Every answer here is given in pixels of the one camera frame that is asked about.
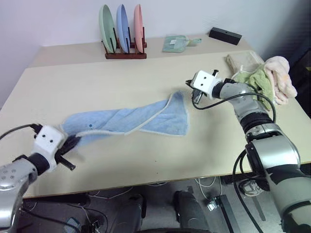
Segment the white wall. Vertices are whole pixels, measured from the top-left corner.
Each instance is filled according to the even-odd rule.
[[[215,26],[242,34],[265,57],[309,0],[1,0],[0,107],[40,46],[99,41],[99,8],[108,4],[115,16],[121,3],[130,23],[141,3],[146,37],[206,33]]]

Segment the blue plate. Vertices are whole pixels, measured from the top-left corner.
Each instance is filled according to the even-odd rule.
[[[121,48],[124,52],[129,53],[130,48],[130,36],[128,33],[128,21],[124,5],[120,5],[117,10],[117,28],[119,34],[119,41]]]

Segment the beige tabletop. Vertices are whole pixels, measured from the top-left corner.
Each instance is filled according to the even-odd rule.
[[[145,60],[96,62],[28,68],[0,112],[0,132],[41,123],[59,125],[85,111],[144,106],[181,90],[190,130],[174,137],[134,132],[77,148],[65,157],[77,168],[59,165],[30,186],[26,196],[76,193],[103,188],[231,174],[246,141],[232,106],[199,111],[190,102],[185,80],[198,70],[218,69],[231,77],[227,52]],[[202,105],[215,102],[204,98]],[[277,106],[277,124],[297,146],[301,161],[311,161],[311,121],[296,100]],[[34,133],[21,130],[0,143],[0,165],[29,155]],[[249,165],[245,161],[245,170]]]

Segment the floor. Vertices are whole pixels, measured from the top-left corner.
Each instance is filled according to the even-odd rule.
[[[201,184],[208,185],[212,182],[212,180],[213,178],[201,179]],[[130,192],[111,200],[92,197],[88,208],[93,208],[104,212],[108,217],[108,229],[110,229],[116,212],[122,203],[125,203],[131,195],[140,193],[147,199],[147,213],[146,218],[142,222],[142,230],[160,227],[178,227],[179,224],[176,221],[175,212],[172,206],[173,194],[177,190],[188,190],[189,188],[193,189],[194,196],[199,200],[204,210],[208,224],[210,226],[210,231],[218,233],[229,232],[226,227],[225,220],[222,217],[221,210],[219,208],[213,210],[212,212],[208,210],[205,205],[205,198],[200,192],[199,185],[195,182],[195,180],[192,179],[170,182],[159,187],[147,185],[135,186]],[[124,192],[128,189],[128,187],[125,187],[119,189],[102,190],[99,192],[98,196],[109,197]],[[203,190],[206,195],[211,195],[212,197],[219,195],[221,191],[219,177],[216,178],[216,181],[211,188],[203,188]],[[238,197],[234,191],[233,185],[222,185],[222,193],[227,195],[241,232],[257,232],[245,210],[241,206],[241,203],[239,202]],[[244,201],[262,230],[265,233],[281,233],[282,229],[279,225],[280,218],[270,194],[268,192],[264,192],[261,193],[257,198],[266,217],[266,221],[262,221],[260,219],[251,198],[244,197]],[[33,203],[27,203],[27,205],[29,208],[31,208]],[[61,221],[67,221],[70,217],[75,217],[81,224],[87,222],[86,215],[82,209],[71,207],[66,204],[38,203],[32,212]],[[92,211],[88,211],[88,215],[90,218],[98,216]],[[28,215],[27,213],[21,214],[18,228],[20,229],[19,232],[23,233],[63,232],[62,225],[38,219]]]

